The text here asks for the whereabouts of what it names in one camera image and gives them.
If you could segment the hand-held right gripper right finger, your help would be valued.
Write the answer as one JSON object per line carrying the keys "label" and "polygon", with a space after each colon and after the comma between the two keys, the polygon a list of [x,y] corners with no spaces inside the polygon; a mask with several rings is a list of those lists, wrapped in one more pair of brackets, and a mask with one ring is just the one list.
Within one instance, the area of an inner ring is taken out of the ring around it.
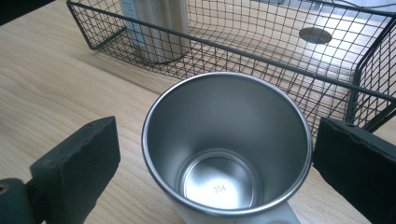
{"label": "hand-held right gripper right finger", "polygon": [[396,224],[396,146],[353,124],[320,120],[314,167],[373,224]]}

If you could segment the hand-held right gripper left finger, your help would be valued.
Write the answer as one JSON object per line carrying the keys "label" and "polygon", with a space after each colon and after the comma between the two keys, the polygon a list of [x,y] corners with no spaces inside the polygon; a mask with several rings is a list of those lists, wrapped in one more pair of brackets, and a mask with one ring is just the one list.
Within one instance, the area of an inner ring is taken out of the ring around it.
{"label": "hand-held right gripper left finger", "polygon": [[83,224],[119,163],[116,119],[82,126],[30,167],[35,223]]}

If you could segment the black wire mesh basket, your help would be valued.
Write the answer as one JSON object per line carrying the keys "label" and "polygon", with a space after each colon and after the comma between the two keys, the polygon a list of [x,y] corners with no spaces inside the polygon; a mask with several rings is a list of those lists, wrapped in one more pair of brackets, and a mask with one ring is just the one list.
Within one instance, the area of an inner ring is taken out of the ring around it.
{"label": "black wire mesh basket", "polygon": [[313,131],[323,118],[373,133],[396,117],[396,12],[346,0],[187,0],[183,57],[134,53],[120,0],[67,0],[90,49],[162,75],[165,85],[233,71],[286,92]]}

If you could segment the white mug with steel interior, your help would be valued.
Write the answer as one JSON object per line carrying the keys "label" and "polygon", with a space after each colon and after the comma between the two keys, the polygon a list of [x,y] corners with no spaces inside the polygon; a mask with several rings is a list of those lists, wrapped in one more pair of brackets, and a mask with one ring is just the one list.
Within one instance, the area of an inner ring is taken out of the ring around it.
{"label": "white mug with steel interior", "polygon": [[311,166],[304,114],[245,74],[190,77],[147,114],[142,151],[185,224],[300,224],[288,203]]}

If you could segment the stainless steel tumbler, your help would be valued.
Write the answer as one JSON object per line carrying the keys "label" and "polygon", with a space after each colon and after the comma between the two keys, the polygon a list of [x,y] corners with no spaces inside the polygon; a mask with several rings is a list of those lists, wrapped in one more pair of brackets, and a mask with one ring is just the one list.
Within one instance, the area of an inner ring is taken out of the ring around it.
{"label": "stainless steel tumbler", "polygon": [[184,56],[190,40],[187,0],[120,0],[134,53],[150,63],[170,63]]}

